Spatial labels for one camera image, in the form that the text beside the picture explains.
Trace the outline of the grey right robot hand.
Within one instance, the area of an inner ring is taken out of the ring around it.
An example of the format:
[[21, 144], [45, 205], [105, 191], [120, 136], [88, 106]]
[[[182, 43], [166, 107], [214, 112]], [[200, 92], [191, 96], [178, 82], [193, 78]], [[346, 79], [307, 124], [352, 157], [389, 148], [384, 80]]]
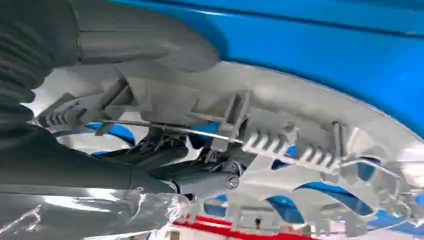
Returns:
[[188, 200], [139, 168], [60, 144], [27, 107], [54, 69], [138, 60], [209, 70], [219, 52], [161, 13], [107, 0], [0, 3], [0, 237], [82, 240], [167, 227]]

